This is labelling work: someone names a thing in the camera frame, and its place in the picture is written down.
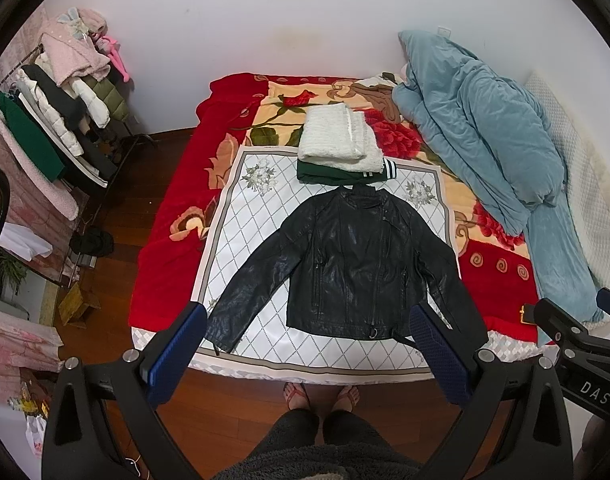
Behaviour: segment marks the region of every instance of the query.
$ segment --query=wall socket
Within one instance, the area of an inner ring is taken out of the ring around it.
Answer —
[[[447,27],[438,27],[436,33],[442,38],[449,38],[451,36],[451,30]]]

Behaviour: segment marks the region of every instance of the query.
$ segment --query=blue duvet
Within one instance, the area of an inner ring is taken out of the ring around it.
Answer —
[[[403,117],[508,234],[525,233],[540,297],[579,321],[600,320],[543,107],[452,41],[419,30],[399,36],[407,83],[392,97]],[[539,330],[539,344],[547,341]]]

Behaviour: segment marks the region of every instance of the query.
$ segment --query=metal screw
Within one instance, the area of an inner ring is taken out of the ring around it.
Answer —
[[[492,350],[488,350],[487,348],[483,348],[479,350],[479,359],[484,363],[491,363],[494,360],[494,352]]]
[[[77,357],[70,357],[69,359],[67,359],[67,361],[65,361],[65,367],[67,368],[67,370],[72,370],[78,366],[79,362],[80,361]]]
[[[139,355],[140,352],[138,350],[136,350],[135,348],[130,348],[129,350],[123,352],[122,360],[127,363],[133,363],[134,361],[136,361],[136,359],[138,359]]]
[[[539,364],[541,365],[541,368],[544,368],[544,370],[549,370],[552,368],[552,361],[544,355],[539,357]]]

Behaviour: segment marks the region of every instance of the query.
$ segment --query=wooden floor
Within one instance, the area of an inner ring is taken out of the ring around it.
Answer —
[[[139,145],[125,163],[96,222],[114,235],[114,253],[99,258],[96,269],[84,274],[81,282],[99,297],[101,310],[93,310],[86,318],[86,329],[62,326],[56,320],[65,344],[62,358],[78,356],[88,364],[100,363],[115,360],[131,348],[127,317],[138,270],[136,258],[190,135],[190,130],[158,134],[158,148]],[[198,472],[209,478],[245,458],[285,411],[282,389],[282,383],[235,380],[188,368],[171,402],[159,407],[159,415]],[[307,387],[322,415],[329,411],[338,390]],[[447,403],[432,380],[362,386],[355,412],[398,451],[424,462],[447,433],[458,409]],[[112,406],[110,415],[123,449],[136,458],[138,451]],[[497,416],[471,473],[486,463],[504,417],[505,413]]]

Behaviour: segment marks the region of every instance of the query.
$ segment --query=black pants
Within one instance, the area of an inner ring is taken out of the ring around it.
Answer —
[[[269,451],[313,446],[319,431],[319,418],[310,410],[297,409],[284,413],[264,439],[249,456]],[[330,413],[323,421],[325,444],[342,446],[351,442],[362,442],[391,449],[387,441],[369,422],[354,413],[338,410]]]

